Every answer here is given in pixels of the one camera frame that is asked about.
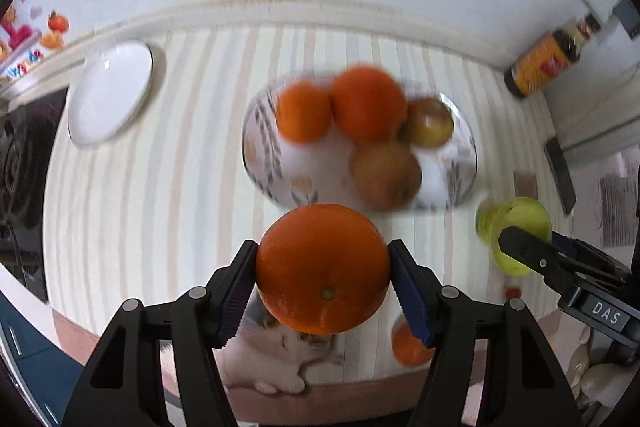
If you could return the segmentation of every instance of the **bottle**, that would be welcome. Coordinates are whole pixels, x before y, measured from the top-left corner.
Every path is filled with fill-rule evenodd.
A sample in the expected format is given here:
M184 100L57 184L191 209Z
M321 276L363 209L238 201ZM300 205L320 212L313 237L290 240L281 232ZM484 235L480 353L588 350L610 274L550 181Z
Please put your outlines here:
M578 60L584 45L600 31L592 14L546 35L504 72L504 83L517 98L525 98L549 84Z

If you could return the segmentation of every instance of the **white plate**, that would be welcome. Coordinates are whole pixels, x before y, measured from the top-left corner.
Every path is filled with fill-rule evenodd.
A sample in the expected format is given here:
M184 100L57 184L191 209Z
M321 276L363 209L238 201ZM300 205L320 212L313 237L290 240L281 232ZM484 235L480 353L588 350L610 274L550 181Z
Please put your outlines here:
M334 73L291 73L258 93L244 118L244 169L265 196L285 208L337 203L366 212L369 209L349 174L349 157L355 146L336 125L320 141L308 145L293 144L278 133L274 103L278 91L301 78L326 87L333 82ZM439 99L449 108L454 122L453 136L442 147L412 147L422 170L422 185L409 208L444 210L456 206L476 179L478 160L471 128L442 93L405 79L400 83L410 100L424 96Z
M123 129L142 105L152 67L151 50L141 41L123 42L91 60L69 103L71 141L85 147Z

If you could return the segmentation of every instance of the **fruit plate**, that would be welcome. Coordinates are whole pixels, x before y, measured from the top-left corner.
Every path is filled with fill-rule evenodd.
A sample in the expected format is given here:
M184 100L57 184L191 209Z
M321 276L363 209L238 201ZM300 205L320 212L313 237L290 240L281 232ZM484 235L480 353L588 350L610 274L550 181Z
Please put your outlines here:
M276 79L249 104L242 128L242 162L247 175L262 193L284 208L311 203L335 203L359 212L371 209L361 200L349 172L353 142L332 124L318 142L294 144L278 133L275 119L278 92L292 82L308 80L328 88L335 73L302 71ZM462 203L478 171L471 128L460 110L444 94L416 82L400 82L408 100L430 96L446 105L453 118L451 139L435 149L412 146L422 185L407 209L446 210Z

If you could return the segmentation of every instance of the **drawer handle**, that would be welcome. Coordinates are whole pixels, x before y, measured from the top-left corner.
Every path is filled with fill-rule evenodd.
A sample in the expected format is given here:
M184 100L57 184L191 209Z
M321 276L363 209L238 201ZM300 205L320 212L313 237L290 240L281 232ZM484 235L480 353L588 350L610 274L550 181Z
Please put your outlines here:
M56 418L56 415L53 414L53 411L51 410L51 407L49 407L47 404L44 404L44 408L47 410L47 412L51 415L51 417L53 418L53 421L55 423L57 423L58 425L60 425L60 422L58 421L58 419Z
M15 350L18 352L18 356L21 357L22 356L22 350L20 349L20 344L18 344L18 339L15 336L14 328L12 328L11 326L9 326L9 333L11 333L11 338L14 341Z

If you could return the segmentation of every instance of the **countertop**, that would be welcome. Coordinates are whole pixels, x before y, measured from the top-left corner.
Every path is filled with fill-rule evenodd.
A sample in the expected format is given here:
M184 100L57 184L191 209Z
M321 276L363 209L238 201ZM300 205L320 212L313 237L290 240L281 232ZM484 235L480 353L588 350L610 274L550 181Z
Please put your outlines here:
M442 283L474 299L504 301L506 279L476 237L474 220L487 195L514 195L514 172L536 175L539 200L554 229L568 233L543 154L554 135L545 100L542 94L513 99L499 71L415 41L321 25L217 26L144 38L152 48L154 74L139 117L110 142L79 150L69 139L65 111L47 174L50 305L96 335L127 298L159 303L204 284L242 241L259 241L282 215L244 172L241 130L251 97L289 71L373 62L398 78L440 90L466 115L479 169L468 200L450 212L372 216L387 241L402 239ZM537 318L556 309L558 296L542 278L531 275L518 283ZM306 383L412 373L390 350L399 313L389 291L373 317L337 335L335 351L344 362L307 367Z

